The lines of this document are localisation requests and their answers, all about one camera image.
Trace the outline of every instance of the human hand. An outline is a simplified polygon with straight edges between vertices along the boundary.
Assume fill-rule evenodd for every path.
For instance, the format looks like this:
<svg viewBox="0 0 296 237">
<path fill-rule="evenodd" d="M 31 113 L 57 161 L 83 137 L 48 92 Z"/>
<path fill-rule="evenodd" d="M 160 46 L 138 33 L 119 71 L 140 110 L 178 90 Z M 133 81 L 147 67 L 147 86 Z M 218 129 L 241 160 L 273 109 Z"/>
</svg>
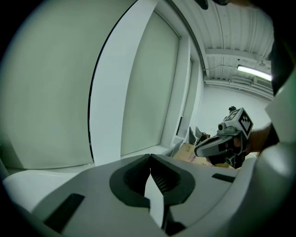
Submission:
<svg viewBox="0 0 296 237">
<path fill-rule="evenodd" d="M 271 124 L 269 124 L 267 127 L 257 130 L 257 131 L 252 131 L 249 139 L 248 139 L 248 144 L 247 144 L 247 149 L 246 149 L 246 155 L 250 154 L 251 152 L 260 152 L 263 148 L 263 145 L 267 139 L 267 136 L 269 134 L 271 128 Z M 234 138 L 234 147 L 241 147 L 241 140 L 239 137 Z"/>
</svg>

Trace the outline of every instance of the pipe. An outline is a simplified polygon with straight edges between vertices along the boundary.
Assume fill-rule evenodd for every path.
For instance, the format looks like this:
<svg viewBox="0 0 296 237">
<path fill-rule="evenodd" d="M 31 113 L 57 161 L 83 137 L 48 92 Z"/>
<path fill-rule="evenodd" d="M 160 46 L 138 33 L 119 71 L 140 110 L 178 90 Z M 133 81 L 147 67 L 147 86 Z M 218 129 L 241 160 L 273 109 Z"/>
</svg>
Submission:
<svg viewBox="0 0 296 237">
<path fill-rule="evenodd" d="M 211 84 L 211 85 L 208 84 L 208 85 L 209 85 L 209 87 L 218 87 L 218 88 L 222 88 L 222 89 L 227 89 L 227 90 L 231 90 L 231 91 L 240 92 L 240 93 L 246 94 L 246 95 L 248 95 L 248 96 L 255 97 L 255 98 L 259 99 L 259 100 L 263 100 L 263 101 L 266 101 L 266 102 L 271 102 L 271 101 L 272 101 L 272 100 L 270 100 L 270 99 L 267 98 L 267 97 L 258 97 L 258 96 L 253 95 L 253 94 L 248 94 L 247 92 L 241 91 L 241 89 L 240 89 L 240 91 L 238 91 L 238 90 L 235 90 L 235 89 L 233 89 L 233 88 L 228 88 L 228 87 L 226 87 L 226 86 L 222 86 L 222 85 L 216 85 L 216 84 Z"/>
<path fill-rule="evenodd" d="M 241 80 L 234 80 L 234 79 L 232 79 L 231 80 L 232 82 L 238 82 L 238 83 L 241 83 L 241 84 L 246 84 L 246 85 L 251 85 L 251 83 L 250 82 L 246 82 L 246 81 L 241 81 Z"/>
<path fill-rule="evenodd" d="M 240 77 L 240 76 L 232 76 L 231 79 L 237 79 L 237 80 L 246 81 L 246 82 L 249 82 L 249 83 L 252 82 L 252 79 L 247 79 L 247 78 L 243 78 L 243 77 Z"/>
<path fill-rule="evenodd" d="M 230 87 L 235 87 L 235 88 L 238 88 L 238 89 L 244 89 L 246 91 L 249 91 L 249 92 L 253 92 L 253 93 L 256 93 L 256 94 L 259 94 L 261 96 L 265 96 L 269 99 L 273 99 L 273 95 L 269 94 L 269 93 L 266 93 L 264 91 L 260 91 L 256 88 L 252 88 L 250 86 L 245 86 L 245 85 L 241 85 L 239 83 L 234 83 L 234 82 L 230 82 L 230 81 L 221 81 L 221 80 L 204 80 L 205 83 L 207 84 L 212 84 L 212 85 L 228 85 Z"/>
<path fill-rule="evenodd" d="M 263 88 L 265 88 L 265 89 L 268 89 L 268 90 L 270 90 L 270 91 L 272 92 L 272 89 L 271 89 L 270 87 L 267 87 L 267 86 L 261 85 L 261 84 L 259 84 L 259 83 L 257 83 L 257 82 L 255 82 L 255 85 L 257 85 L 257 86 L 259 86 L 259 87 L 263 87 Z"/>
<path fill-rule="evenodd" d="M 272 94 L 272 90 L 269 90 L 269 89 L 265 89 L 261 86 L 258 86 L 257 84 L 251 84 L 251 87 L 254 87 L 254 88 L 257 88 L 257 89 L 260 89 L 260 90 L 263 90 L 265 92 L 268 92 L 268 93 L 271 93 Z"/>
</svg>

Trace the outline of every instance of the white wall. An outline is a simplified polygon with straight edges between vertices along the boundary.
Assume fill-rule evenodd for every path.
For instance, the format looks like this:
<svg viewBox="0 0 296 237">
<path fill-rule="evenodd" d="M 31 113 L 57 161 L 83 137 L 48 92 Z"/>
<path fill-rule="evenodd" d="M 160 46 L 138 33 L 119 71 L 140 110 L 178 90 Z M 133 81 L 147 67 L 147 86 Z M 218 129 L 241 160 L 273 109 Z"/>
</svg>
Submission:
<svg viewBox="0 0 296 237">
<path fill-rule="evenodd" d="M 93 71 L 108 34 L 134 2 L 49 0 L 20 28 L 0 71 L 1 158 L 6 166 L 93 162 L 87 127 Z"/>
<path fill-rule="evenodd" d="M 218 124 L 229 114 L 228 108 L 235 106 L 237 109 L 244 107 L 254 123 L 253 129 L 258 129 L 270 122 L 265 112 L 267 105 L 268 102 L 243 93 L 205 85 L 196 126 L 214 136 Z"/>
</svg>

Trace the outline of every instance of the ceiling beam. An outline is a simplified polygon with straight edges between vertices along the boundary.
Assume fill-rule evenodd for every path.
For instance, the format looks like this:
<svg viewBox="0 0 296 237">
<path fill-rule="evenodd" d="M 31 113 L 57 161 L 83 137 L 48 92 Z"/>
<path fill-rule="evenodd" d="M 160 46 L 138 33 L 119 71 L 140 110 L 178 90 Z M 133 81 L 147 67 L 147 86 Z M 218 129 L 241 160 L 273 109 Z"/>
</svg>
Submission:
<svg viewBox="0 0 296 237">
<path fill-rule="evenodd" d="M 273 94 L 272 92 L 265 92 L 262 91 L 260 89 L 248 86 L 248 85 L 243 85 L 240 83 L 235 83 L 235 82 L 230 82 L 230 81 L 224 81 L 224 80 L 204 80 L 205 83 L 209 84 L 209 85 L 223 85 L 223 86 L 228 86 L 228 87 L 234 87 L 234 88 L 238 88 L 238 89 L 242 89 L 242 90 L 246 90 L 252 93 L 256 93 L 259 94 L 261 96 L 265 96 L 269 99 L 273 99 Z"/>
<path fill-rule="evenodd" d="M 263 100 L 263 101 L 266 101 L 266 102 L 271 102 L 272 99 L 269 99 L 267 97 L 258 97 L 256 96 L 257 94 L 250 94 L 250 93 L 247 93 L 247 92 L 244 92 L 244 91 L 241 91 L 240 89 L 234 89 L 234 88 L 231 88 L 231 87 L 225 87 L 225 86 L 218 86 L 218 85 L 208 85 L 209 87 L 218 87 L 218 88 L 223 88 L 223 89 L 226 89 L 226 90 L 232 90 L 232 91 L 236 91 L 236 92 L 239 92 L 239 93 L 243 93 L 243 94 L 246 94 L 248 96 L 252 96 L 252 97 L 255 97 L 257 99 L 260 99 L 260 100 Z"/>
<path fill-rule="evenodd" d="M 241 60 L 246 60 L 254 63 L 260 62 L 260 60 L 262 60 L 262 57 L 260 55 L 243 52 L 239 50 L 206 49 L 205 53 L 207 57 L 231 57 L 235 59 L 239 58 Z M 271 62 L 268 60 L 263 60 L 263 62 L 267 66 L 271 65 Z"/>
<path fill-rule="evenodd" d="M 237 80 L 241 80 L 241 81 L 252 82 L 252 79 L 247 79 L 247 78 L 240 77 L 240 76 L 232 76 L 232 79 L 237 79 Z"/>
</svg>

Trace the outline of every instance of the black slot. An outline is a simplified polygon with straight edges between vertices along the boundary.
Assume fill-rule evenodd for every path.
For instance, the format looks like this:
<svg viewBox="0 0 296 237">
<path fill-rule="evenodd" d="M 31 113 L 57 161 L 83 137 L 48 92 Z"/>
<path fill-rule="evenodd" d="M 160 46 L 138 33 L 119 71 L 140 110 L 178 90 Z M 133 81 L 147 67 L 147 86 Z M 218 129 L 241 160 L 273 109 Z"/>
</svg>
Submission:
<svg viewBox="0 0 296 237">
<path fill-rule="evenodd" d="M 181 122 L 182 122 L 182 118 L 183 118 L 183 117 L 181 117 L 181 118 L 180 118 L 180 121 L 179 121 L 179 126 L 178 126 L 178 128 L 177 128 L 176 135 L 178 135 L 178 132 L 179 132 L 179 129 L 180 129 L 180 126 L 181 126 Z"/>
<path fill-rule="evenodd" d="M 163 195 L 179 185 L 181 176 L 175 170 L 156 159 L 151 159 L 150 162 L 151 176 Z"/>
<path fill-rule="evenodd" d="M 150 200 L 144 197 L 145 186 L 150 175 L 150 155 L 119 168 L 110 177 L 113 194 L 128 206 L 150 207 Z"/>
<path fill-rule="evenodd" d="M 222 174 L 214 174 L 212 177 L 215 179 L 223 180 L 230 183 L 233 183 L 233 181 L 235 180 L 235 177 L 222 175 Z"/>
<path fill-rule="evenodd" d="M 83 201 L 84 196 L 72 193 L 44 222 L 54 231 L 61 233 L 65 225 Z"/>
<path fill-rule="evenodd" d="M 165 206 L 165 215 L 164 215 L 164 220 L 162 222 L 161 228 L 164 230 L 164 232 L 168 236 L 172 236 L 184 230 L 186 227 L 180 222 L 175 222 L 173 219 L 170 207 Z"/>
</svg>

